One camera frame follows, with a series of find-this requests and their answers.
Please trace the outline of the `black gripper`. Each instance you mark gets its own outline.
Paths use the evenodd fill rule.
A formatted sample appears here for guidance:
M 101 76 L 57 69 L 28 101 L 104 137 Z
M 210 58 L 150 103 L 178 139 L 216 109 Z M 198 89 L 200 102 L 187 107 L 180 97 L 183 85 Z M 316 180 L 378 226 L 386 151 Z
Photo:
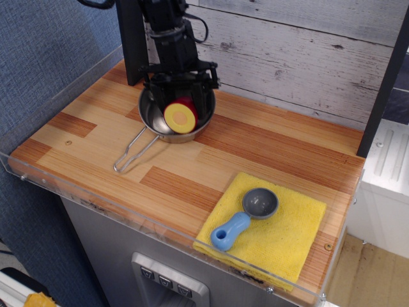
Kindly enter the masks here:
M 215 62 L 198 58 L 196 45 L 202 43 L 192 33 L 151 33 L 159 63 L 142 66 L 144 87 L 150 90 L 161 113 L 174 100 L 174 90 L 192 85 L 191 94 L 199 120 L 207 120 L 212 110 L 211 89 L 219 87 Z

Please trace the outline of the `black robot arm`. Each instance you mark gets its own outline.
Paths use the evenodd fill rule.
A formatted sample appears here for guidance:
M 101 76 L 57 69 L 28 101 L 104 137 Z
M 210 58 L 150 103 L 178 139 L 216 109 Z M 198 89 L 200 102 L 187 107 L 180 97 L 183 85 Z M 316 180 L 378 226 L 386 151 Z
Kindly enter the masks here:
M 139 1 L 145 22 L 150 25 L 159 63 L 141 67 L 144 86 L 153 95 L 161 111 L 181 96 L 193 99 L 200 121 L 207 121 L 213 106 L 210 97 L 219 87 L 217 64 L 199 59 L 197 44 L 208 38 L 208 27 L 202 40 L 194 36 L 186 13 L 186 1 Z

